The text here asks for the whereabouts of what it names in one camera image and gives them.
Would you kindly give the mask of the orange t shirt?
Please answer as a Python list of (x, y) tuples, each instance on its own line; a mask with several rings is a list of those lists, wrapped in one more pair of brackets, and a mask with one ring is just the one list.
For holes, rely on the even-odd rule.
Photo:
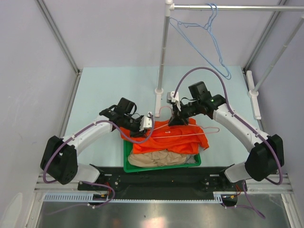
[(209, 148), (204, 131), (191, 118), (189, 125), (168, 126), (167, 121), (156, 121), (148, 141), (133, 145), (133, 153), (143, 154), (168, 150), (179, 154), (198, 154), (199, 149)]

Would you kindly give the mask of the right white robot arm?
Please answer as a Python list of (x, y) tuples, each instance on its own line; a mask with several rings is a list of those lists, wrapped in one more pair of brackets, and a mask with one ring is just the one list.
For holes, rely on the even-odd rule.
[(236, 182), (254, 179), (262, 181), (284, 165), (283, 140), (277, 134), (269, 134), (255, 128), (243, 120), (228, 105), (221, 95), (212, 96), (204, 82), (189, 86), (192, 100), (183, 104), (177, 91), (167, 93), (167, 103), (172, 105), (169, 126), (188, 125), (190, 118), (198, 114), (207, 115), (210, 119), (228, 129), (247, 149), (246, 161), (227, 167), (219, 178), (223, 190), (231, 190)]

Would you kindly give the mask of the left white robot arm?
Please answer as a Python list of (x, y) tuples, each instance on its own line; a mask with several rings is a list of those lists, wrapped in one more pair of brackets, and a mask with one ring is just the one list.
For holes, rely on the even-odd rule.
[(148, 113), (134, 118), (136, 110), (134, 102), (121, 98), (118, 104), (102, 110), (78, 132), (61, 138), (49, 138), (40, 163), (43, 181), (46, 184), (59, 182), (62, 185), (72, 181), (88, 182), (93, 189), (101, 189), (105, 184), (101, 171), (93, 165), (79, 163), (78, 156), (97, 139), (114, 130), (128, 130), (128, 139), (143, 137), (153, 127), (153, 115)]

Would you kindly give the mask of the beige t shirt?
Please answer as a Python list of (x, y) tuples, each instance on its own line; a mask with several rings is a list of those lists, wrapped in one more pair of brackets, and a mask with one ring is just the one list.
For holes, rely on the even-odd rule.
[(128, 162), (141, 168), (154, 168), (185, 164), (186, 154), (169, 152), (168, 150), (135, 154), (131, 151)]

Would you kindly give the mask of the grey t shirt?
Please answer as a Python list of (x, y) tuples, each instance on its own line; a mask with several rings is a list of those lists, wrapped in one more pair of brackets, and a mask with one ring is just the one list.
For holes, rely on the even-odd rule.
[(185, 164), (196, 164), (197, 161), (195, 160), (195, 155), (193, 154), (188, 154), (186, 156)]

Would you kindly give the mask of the green plastic bin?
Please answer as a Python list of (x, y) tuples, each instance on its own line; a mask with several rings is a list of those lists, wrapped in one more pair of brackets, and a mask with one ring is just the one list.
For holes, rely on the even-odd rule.
[(175, 168), (189, 168), (196, 167), (201, 165), (201, 158), (199, 154), (195, 155), (196, 164), (181, 164), (181, 165), (172, 165), (172, 166), (163, 166), (163, 167), (154, 167), (154, 168), (141, 168), (137, 166), (133, 166), (128, 162), (128, 156), (131, 151), (133, 151), (133, 144), (128, 141), (123, 142), (123, 170), (126, 173), (135, 173), (135, 172), (143, 172), (143, 171), (156, 171), (156, 170), (165, 170), (165, 169), (175, 169)]

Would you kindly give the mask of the silver clothes rack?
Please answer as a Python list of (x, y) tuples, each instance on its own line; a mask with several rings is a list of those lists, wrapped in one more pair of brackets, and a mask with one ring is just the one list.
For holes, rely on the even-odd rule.
[[(255, 46), (253, 52), (250, 55), (249, 60), (247, 61), (245, 65), (245, 71), (247, 72), (252, 65), (253, 61), (258, 56), (259, 52), (261, 51), (261, 48), (266, 43), (266, 40), (268, 39), (272, 28), (274, 27), (275, 23), (277, 22), (280, 13), (283, 11), (304, 11), (303, 6), (288, 6), (286, 5), (287, 1), (284, 0), (280, 2), (278, 5), (267, 5), (267, 6), (232, 6), (232, 5), (216, 5), (216, 4), (206, 4), (206, 5), (176, 5), (173, 3), (172, 0), (167, 0), (165, 2), (165, 17), (164, 17), (164, 26), (163, 26), (163, 36), (162, 36), (162, 45), (161, 45), (161, 61), (158, 71), (158, 80), (157, 80), (157, 87), (155, 89), (156, 93), (156, 104), (155, 104), (155, 116), (160, 117), (161, 113), (161, 101), (162, 101), (162, 94), (163, 94), (163, 88), (162, 88), (162, 81), (163, 81), (163, 72), (164, 72), (164, 66), (165, 66), (165, 53), (166, 53), (166, 46), (167, 46), (167, 37), (168, 37), (168, 30), (169, 30), (169, 23), (171, 19), (171, 11), (174, 10), (212, 10), (212, 15), (210, 17), (210, 20), (208, 23), (203, 27), (203, 29), (207, 30), (208, 33), (211, 32), (211, 24), (212, 20), (216, 17), (219, 10), (240, 10), (240, 11), (270, 11), (272, 12), (272, 16), (270, 17), (265, 29), (262, 32), (261, 37), (258, 40), (257, 45)], [(292, 33), (289, 35), (286, 42), (283, 44), (282, 48), (278, 51), (270, 65), (267, 67), (266, 71), (264, 72), (261, 80), (258, 81), (257, 84), (254, 84), (253, 76), (251, 73), (246, 73), (247, 77), (247, 85), (248, 85), (248, 96), (251, 100), (252, 104), (252, 110), (253, 115), (256, 120), (261, 120), (261, 113), (260, 108), (258, 104), (258, 90), (261, 87), (261, 85), (264, 83), (264, 81), (269, 76), (270, 72), (273, 70), (274, 66), (282, 56), (282, 54), (287, 49), (288, 45), (290, 44), (291, 40), (295, 37), (301, 26), (304, 24), (304, 17), (302, 16), (296, 25), (296, 27), (293, 29)]]

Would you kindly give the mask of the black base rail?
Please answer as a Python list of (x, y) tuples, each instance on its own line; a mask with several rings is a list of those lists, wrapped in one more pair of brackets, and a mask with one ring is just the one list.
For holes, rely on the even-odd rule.
[(241, 181), (231, 183), (223, 167), (190, 167), (126, 173), (122, 167), (101, 167), (96, 185), (80, 183), (80, 191), (107, 191), (117, 200), (212, 200), (219, 192), (236, 202), (246, 189)]

